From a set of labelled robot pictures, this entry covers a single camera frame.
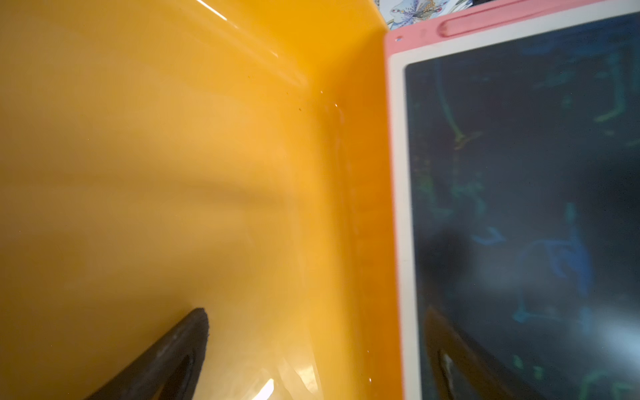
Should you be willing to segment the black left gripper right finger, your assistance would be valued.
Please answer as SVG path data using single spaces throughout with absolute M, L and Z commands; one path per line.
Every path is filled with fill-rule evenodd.
M 425 316 L 425 343 L 434 381 L 441 399 L 454 399 L 453 382 L 446 368 L 450 358 L 461 375 L 483 399 L 542 399 L 537 390 L 486 352 L 470 336 L 458 331 L 436 308 Z

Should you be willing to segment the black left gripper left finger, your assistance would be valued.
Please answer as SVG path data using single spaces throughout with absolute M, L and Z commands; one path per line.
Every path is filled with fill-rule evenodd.
M 195 308 L 90 399 L 192 399 L 203 368 L 209 322 Z

